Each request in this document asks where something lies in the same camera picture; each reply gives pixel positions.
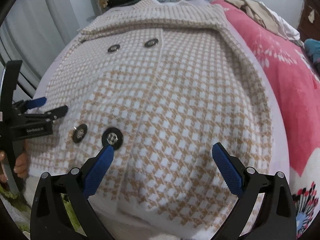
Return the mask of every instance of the pile of clothes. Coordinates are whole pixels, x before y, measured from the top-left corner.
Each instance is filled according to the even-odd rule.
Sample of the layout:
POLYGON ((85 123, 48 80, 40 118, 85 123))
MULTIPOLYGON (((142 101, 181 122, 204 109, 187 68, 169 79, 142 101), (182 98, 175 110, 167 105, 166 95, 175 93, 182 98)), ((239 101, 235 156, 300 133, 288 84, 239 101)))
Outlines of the pile of clothes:
POLYGON ((276 12, 270 10, 263 2, 252 0, 225 0, 238 9, 244 11, 252 20, 273 34, 292 41, 302 47, 300 33, 287 23, 276 12))

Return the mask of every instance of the black button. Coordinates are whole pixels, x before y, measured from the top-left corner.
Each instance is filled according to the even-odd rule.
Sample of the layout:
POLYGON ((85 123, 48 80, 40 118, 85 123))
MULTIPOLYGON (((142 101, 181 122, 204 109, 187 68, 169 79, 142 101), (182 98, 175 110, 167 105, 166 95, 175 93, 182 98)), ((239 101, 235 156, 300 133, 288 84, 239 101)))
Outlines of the black button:
POLYGON ((87 134, 88 127, 84 123, 79 125, 72 135, 72 140, 74 143, 80 143, 85 135, 87 134))
POLYGON ((144 46, 146 48, 150 48, 150 47, 153 47, 154 45, 157 45, 159 43, 159 40, 158 39, 152 39, 150 41, 147 41, 144 46))
POLYGON ((110 127, 102 135, 102 145, 111 145, 114 150, 119 149, 123 143, 123 134, 116 127, 110 127))
POLYGON ((115 52, 115 51, 117 51, 118 49, 120 49, 120 45, 119 45, 119 44, 115 44, 115 45, 112 45, 112 46, 108 49, 108 52, 115 52))

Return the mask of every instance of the pink blanket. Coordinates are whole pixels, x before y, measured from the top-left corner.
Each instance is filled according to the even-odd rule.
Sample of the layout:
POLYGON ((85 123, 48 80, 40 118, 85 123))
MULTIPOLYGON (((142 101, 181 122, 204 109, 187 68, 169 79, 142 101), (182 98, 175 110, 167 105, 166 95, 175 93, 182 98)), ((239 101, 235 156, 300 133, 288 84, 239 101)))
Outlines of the pink blanket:
POLYGON ((223 0, 228 21, 260 62, 278 101, 287 133, 290 189, 296 205, 297 237, 319 212, 320 81, 301 48, 265 30, 223 0))

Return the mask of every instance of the blue clamp pad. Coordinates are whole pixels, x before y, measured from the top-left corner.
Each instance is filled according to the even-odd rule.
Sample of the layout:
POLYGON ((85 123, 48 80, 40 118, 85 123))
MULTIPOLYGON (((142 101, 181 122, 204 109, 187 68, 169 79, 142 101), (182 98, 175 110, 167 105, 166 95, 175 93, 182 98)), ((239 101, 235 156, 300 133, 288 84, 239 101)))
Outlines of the blue clamp pad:
POLYGON ((93 167, 84 178, 83 194, 86 199, 94 195, 98 187, 107 173, 114 157, 114 150, 112 146, 108 146, 103 153, 99 156, 93 167))
POLYGON ((212 158, 217 164, 217 167, 223 179, 225 180, 230 192, 233 195, 237 195, 238 198, 241 198, 244 193, 242 189, 242 177, 217 143, 212 147, 212 158))
POLYGON ((46 102, 47 102, 47 98, 45 98, 45 97, 37 98, 37 99, 33 99, 33 100, 28 101, 26 104, 26 107, 27 107, 27 109, 33 109, 36 107, 44 106, 46 102))

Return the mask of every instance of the houndstooth coat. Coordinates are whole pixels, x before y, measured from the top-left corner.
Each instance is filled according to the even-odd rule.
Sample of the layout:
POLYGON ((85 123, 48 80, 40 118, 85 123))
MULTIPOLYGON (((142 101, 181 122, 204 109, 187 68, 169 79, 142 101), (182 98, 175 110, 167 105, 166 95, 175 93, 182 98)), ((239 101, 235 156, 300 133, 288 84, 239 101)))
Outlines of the houndstooth coat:
POLYGON ((179 237, 210 239, 237 200, 212 160, 212 145, 220 141, 244 165, 268 172, 265 87, 220 5, 143 0, 98 17, 68 51, 46 97, 40 111, 66 104, 69 112, 53 135, 30 141, 30 174, 81 167, 102 148, 106 128, 119 128, 123 146, 89 199, 114 219, 121 213, 179 237), (159 43, 146 48, 154 38, 159 43), (114 44, 120 49, 109 53, 114 44), (75 144, 74 127, 82 123, 88 133, 75 144))

